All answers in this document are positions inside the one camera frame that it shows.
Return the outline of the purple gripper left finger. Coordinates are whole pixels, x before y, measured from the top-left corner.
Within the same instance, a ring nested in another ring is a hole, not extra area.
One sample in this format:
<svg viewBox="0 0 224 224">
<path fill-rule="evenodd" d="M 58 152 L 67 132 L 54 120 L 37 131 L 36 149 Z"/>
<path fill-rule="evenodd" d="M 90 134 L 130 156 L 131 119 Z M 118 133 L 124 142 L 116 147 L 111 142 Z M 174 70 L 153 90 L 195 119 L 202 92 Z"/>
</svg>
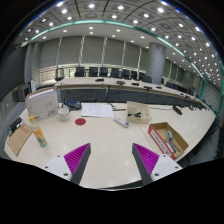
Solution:
<svg viewBox="0 0 224 224">
<path fill-rule="evenodd" d="M 84 144 L 65 155 L 58 155 L 43 166 L 56 176 L 79 185 L 91 154 L 91 145 Z"/>
</svg>

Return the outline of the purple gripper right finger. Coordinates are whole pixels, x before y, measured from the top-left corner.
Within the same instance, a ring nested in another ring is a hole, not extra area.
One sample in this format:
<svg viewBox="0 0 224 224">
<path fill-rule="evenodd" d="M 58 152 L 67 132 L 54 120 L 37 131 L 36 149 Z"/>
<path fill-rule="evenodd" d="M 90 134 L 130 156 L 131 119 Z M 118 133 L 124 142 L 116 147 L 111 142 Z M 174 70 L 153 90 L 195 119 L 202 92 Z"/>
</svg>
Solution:
<svg viewBox="0 0 224 224">
<path fill-rule="evenodd" d="M 132 154 L 135 158 L 143 185 L 148 185 L 182 169 L 168 155 L 158 155 L 136 143 L 132 145 Z"/>
</svg>

